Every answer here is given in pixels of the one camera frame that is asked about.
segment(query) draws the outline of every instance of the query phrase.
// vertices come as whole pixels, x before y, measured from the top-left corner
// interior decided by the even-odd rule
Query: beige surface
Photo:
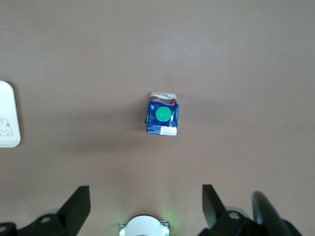
[[[23,227],[90,185],[80,236],[146,213],[171,235],[206,222],[201,186],[251,214],[264,192],[312,235],[315,2],[0,1],[0,80],[23,141],[0,149],[0,222]],[[179,136],[147,135],[152,90],[176,92]]]

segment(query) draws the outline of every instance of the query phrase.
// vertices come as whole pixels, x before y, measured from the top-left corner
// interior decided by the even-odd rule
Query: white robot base
[[[119,226],[119,236],[169,236],[168,221],[158,221],[149,215],[136,216]]]

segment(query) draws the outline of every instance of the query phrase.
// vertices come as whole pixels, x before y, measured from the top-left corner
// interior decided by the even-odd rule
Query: small box
[[[176,136],[178,111],[175,93],[152,92],[144,121],[147,125],[147,134]]]

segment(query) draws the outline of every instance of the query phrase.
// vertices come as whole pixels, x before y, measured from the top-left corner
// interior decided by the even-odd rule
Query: green circle sticker
[[[159,121],[168,121],[171,119],[172,112],[167,107],[159,107],[156,112],[156,117]]]

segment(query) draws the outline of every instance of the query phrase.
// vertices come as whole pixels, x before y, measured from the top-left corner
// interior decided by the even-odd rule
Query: white tray
[[[12,148],[21,141],[14,91],[10,84],[0,81],[0,148]]]

